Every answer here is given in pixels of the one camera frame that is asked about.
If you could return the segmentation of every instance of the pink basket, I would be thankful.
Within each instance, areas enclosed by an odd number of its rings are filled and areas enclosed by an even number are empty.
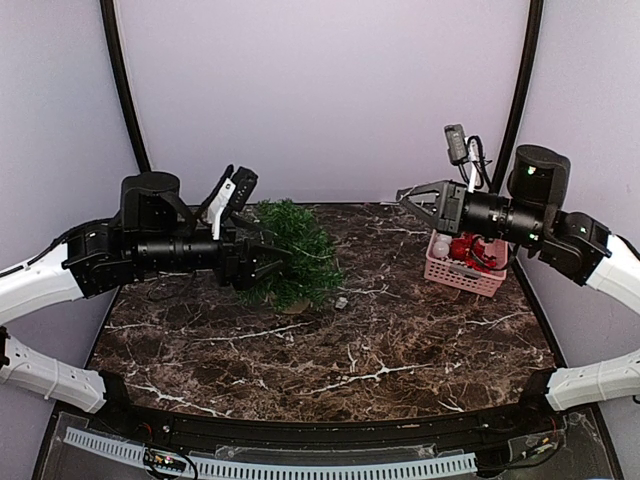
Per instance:
[[[432,256],[431,250],[436,241],[436,236],[437,233],[434,231],[431,234],[431,240],[427,248],[427,266],[424,271],[424,278],[486,297],[493,297],[498,287],[507,278],[507,272],[484,273],[469,268],[464,262],[451,260],[449,257],[435,258]],[[505,264],[509,255],[505,241],[495,240],[493,243],[485,244],[482,240],[479,240],[478,243],[485,246],[487,255],[496,257],[498,266]]]

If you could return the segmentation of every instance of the marble tabletop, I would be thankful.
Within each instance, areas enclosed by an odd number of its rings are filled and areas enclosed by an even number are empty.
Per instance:
[[[346,279],[319,310],[243,305],[210,273],[162,276],[122,289],[90,367],[120,373],[148,407],[364,421],[514,403],[531,372],[553,366],[511,271],[493,298],[430,282],[430,232],[402,208],[309,208]]]

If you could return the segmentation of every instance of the white wall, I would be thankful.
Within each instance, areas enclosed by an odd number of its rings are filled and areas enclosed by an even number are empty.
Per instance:
[[[198,202],[233,162],[254,198],[391,200],[457,172],[463,123],[497,155],[525,0],[118,2],[152,162]]]
[[[518,143],[572,161],[565,210],[589,213],[640,245],[640,3],[546,2],[536,66]],[[525,261],[570,365],[640,347],[640,320],[626,307],[536,261]],[[626,478],[640,478],[640,408],[602,405]]]
[[[117,210],[135,161],[112,78],[99,2],[0,2],[0,269]],[[48,308],[9,332],[82,366],[109,300]],[[0,405],[0,476],[31,478],[53,402],[1,386]]]

